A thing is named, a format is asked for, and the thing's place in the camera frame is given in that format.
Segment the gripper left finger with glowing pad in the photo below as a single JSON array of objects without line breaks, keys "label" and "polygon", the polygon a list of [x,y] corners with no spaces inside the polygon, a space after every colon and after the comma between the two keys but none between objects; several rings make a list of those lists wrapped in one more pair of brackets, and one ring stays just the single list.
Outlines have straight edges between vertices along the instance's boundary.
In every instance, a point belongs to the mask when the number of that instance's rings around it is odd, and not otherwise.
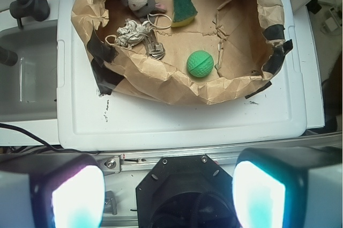
[{"label": "gripper left finger with glowing pad", "polygon": [[90,154],[1,155],[1,227],[100,227],[104,207]]}]

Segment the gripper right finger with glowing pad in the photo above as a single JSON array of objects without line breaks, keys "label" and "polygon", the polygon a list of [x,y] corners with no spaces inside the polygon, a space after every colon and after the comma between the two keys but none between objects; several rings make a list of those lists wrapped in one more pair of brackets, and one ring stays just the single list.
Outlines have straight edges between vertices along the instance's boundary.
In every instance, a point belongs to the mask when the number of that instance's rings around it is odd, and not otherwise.
[{"label": "gripper right finger with glowing pad", "polygon": [[242,227],[342,227],[342,149],[246,148],[232,192]]}]

